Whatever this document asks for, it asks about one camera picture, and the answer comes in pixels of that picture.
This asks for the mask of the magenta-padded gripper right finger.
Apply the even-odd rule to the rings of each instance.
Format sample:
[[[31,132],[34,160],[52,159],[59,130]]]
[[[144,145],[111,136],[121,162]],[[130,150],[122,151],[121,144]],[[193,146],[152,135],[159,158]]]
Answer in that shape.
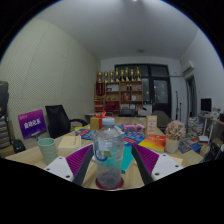
[[[136,144],[132,145],[131,153],[137,162],[139,172],[145,185],[182,169],[182,166],[166,153],[158,155]]]

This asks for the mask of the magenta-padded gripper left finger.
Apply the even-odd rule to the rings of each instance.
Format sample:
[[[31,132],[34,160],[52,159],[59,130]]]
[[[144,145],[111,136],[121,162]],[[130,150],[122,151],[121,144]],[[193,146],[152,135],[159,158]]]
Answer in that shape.
[[[45,171],[81,186],[92,157],[93,145],[89,144],[68,157],[57,157]]]

